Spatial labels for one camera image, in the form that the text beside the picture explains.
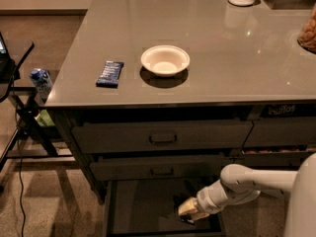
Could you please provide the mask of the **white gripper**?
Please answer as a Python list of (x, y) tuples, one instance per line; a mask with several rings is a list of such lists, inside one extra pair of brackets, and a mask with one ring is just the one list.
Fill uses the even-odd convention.
[(216, 181), (197, 192), (197, 198), (189, 197), (178, 207), (180, 216), (188, 215), (193, 221), (209, 217), (221, 211), (229, 202), (227, 189)]

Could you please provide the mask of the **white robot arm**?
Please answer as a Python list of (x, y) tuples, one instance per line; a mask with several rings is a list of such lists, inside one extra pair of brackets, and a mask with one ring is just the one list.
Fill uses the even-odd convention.
[(250, 202), (260, 193), (289, 199), (283, 237), (316, 237), (316, 154), (305, 159), (297, 171), (229, 164), (216, 182), (181, 203), (178, 214), (197, 221), (228, 205)]

